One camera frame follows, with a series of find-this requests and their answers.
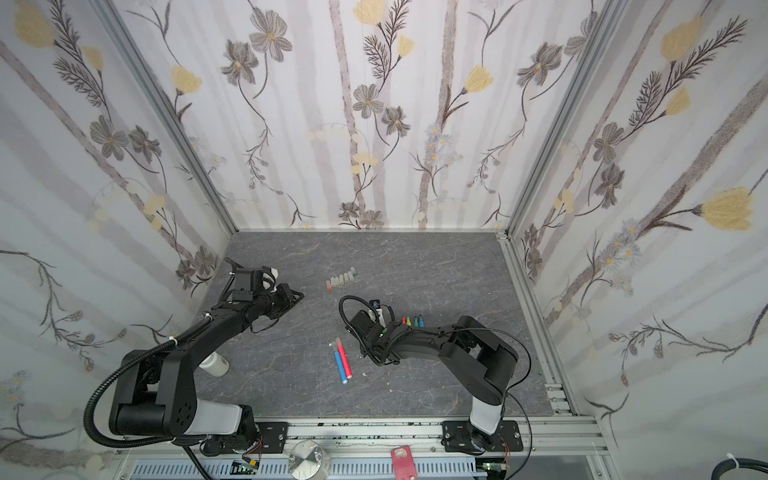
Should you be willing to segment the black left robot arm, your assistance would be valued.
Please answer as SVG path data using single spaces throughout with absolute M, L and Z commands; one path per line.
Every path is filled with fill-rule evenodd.
M 164 346 L 124 358 L 128 369 L 116 378 L 110 431 L 161 439 L 236 434 L 244 408 L 199 399 L 195 372 L 229 340 L 246 330 L 258 333 L 257 320 L 272 327 L 303 298 L 273 269 L 236 266 L 219 300 L 195 325 Z

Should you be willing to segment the light blue marker pen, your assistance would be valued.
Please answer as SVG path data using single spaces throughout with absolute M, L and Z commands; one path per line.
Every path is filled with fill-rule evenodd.
M 338 373 L 339 373 L 339 376 L 340 376 L 340 379 L 341 379 L 341 383 L 342 384 L 347 384 L 348 383 L 348 376 L 347 376 L 346 369 L 345 369 L 345 366 L 344 366 L 343 357 L 342 357 L 341 352 L 340 352 L 340 350 L 338 348 L 338 344 L 336 342 L 334 342 L 334 343 L 331 344 L 331 346 L 332 346 L 332 349 L 333 349 L 334 360 L 336 362 L 336 366 L 337 366 Z

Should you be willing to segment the red marker pen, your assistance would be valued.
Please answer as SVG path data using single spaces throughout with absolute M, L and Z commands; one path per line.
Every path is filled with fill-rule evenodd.
M 341 340 L 340 340 L 339 338 L 337 338 L 337 339 L 335 340 L 335 342 L 338 344 L 338 348 L 339 348 L 339 350 L 340 350 L 340 352 L 341 352 L 341 355 L 342 355 L 342 357 L 343 357 L 343 360 L 344 360 L 344 366 L 345 366 L 345 369 L 346 369 L 346 373 L 347 373 L 347 376 L 348 376 L 348 380 L 349 380 L 349 379 L 351 379 L 351 378 L 352 378 L 353 374 L 352 374 L 352 371 L 351 371 L 351 367 L 350 367 L 350 364 L 349 364 L 349 360 L 348 360 L 348 358 L 347 358 L 347 355 L 346 355 L 346 351 L 345 351 L 345 349 L 344 349 L 343 343 L 341 342 Z

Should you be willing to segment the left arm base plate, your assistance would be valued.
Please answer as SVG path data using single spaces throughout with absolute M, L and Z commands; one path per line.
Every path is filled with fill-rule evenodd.
M 287 422 L 250 420 L 234 434 L 211 436 L 201 444 L 200 451 L 207 457 L 226 454 L 282 454 L 288 426 Z

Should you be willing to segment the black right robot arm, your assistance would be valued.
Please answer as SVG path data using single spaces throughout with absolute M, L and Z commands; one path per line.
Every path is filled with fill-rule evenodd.
M 397 322 L 382 326 L 364 310 L 342 321 L 360 344 L 361 353 L 378 366 L 409 359 L 442 363 L 472 396 L 472 430 L 486 437 L 496 433 L 519 355 L 491 329 L 471 316 L 439 327 L 416 328 Z

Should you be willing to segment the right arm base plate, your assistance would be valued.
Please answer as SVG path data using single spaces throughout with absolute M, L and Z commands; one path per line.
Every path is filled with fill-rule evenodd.
M 480 456 L 524 450 L 522 435 L 515 421 L 502 420 L 493 434 L 475 429 L 468 420 L 444 421 L 441 428 L 441 444 L 448 453 Z

